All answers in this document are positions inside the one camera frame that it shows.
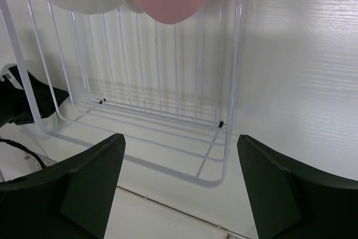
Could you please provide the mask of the clear wire dish rack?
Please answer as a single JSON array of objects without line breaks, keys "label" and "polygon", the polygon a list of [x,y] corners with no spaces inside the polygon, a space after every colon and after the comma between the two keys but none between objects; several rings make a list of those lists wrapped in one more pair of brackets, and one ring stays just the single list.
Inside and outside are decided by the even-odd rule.
[{"label": "clear wire dish rack", "polygon": [[97,15],[47,0],[3,0],[18,39],[5,61],[69,96],[58,126],[35,129],[89,147],[111,133],[125,160],[205,188],[227,175],[234,122],[243,0],[207,0],[187,20],[165,25],[120,6]]}]

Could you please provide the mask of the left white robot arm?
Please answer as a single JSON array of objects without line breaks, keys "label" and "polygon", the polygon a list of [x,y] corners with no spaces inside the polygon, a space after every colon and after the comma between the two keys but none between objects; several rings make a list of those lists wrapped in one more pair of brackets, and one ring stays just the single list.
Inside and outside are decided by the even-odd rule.
[{"label": "left white robot arm", "polygon": [[[55,112],[51,88],[28,75],[40,115],[48,118]],[[1,127],[34,123],[25,90],[8,76],[1,74]],[[51,166],[15,141],[1,142],[32,155],[41,167],[1,182],[1,238],[104,238],[124,159],[122,134]]]}]

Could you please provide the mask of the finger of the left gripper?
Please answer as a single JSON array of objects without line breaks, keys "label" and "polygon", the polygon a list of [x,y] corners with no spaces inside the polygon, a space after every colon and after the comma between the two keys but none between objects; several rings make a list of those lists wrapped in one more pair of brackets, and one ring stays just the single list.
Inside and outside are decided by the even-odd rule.
[{"label": "finger of the left gripper", "polygon": [[104,238],[125,153],[114,134],[1,183],[1,238]]},{"label": "finger of the left gripper", "polygon": [[237,150],[259,238],[357,238],[357,181],[249,135],[239,136]]}]

